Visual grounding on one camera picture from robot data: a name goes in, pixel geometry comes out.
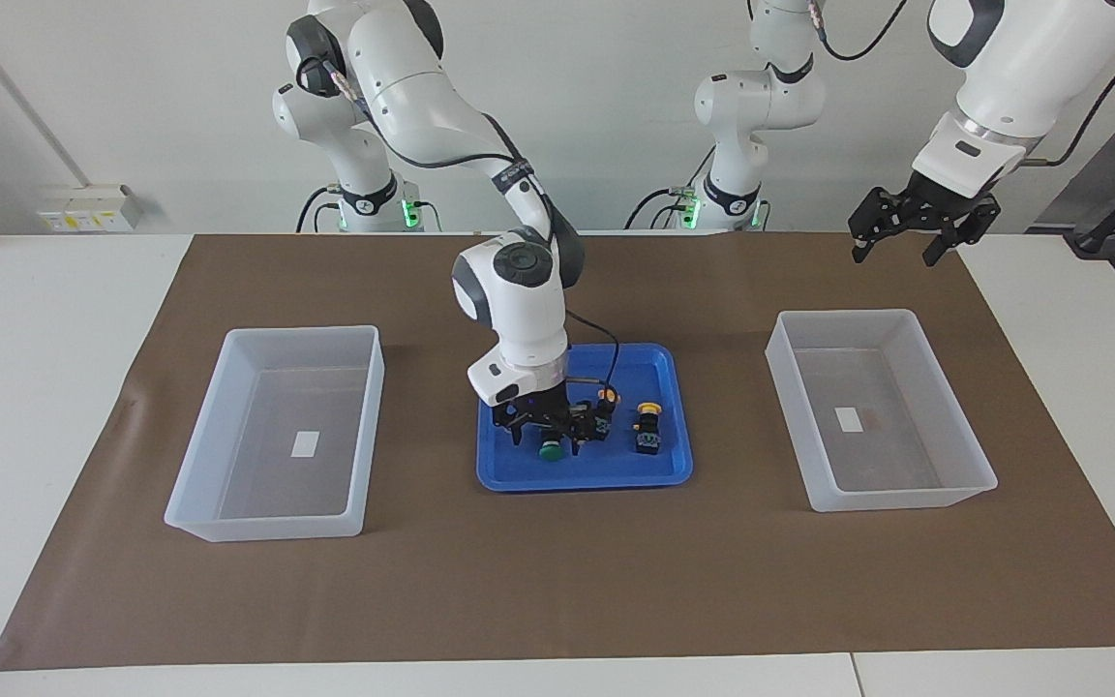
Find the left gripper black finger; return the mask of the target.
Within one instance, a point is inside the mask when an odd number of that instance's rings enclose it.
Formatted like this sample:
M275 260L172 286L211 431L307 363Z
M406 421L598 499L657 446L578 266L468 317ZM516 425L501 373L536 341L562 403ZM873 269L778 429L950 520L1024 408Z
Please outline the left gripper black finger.
M901 217L904 193L890 193L886 188L871 188L849 217L849 231L854 239L851 256L855 264L862 264L870 256L873 246L888 238L899 235L904 228Z
M963 244L977 244L993 225L1001 207L997 199L983 199L975 204L963 217L952 217L941 213L935 217L937 235L923 252L925 267L934 267L948 251Z

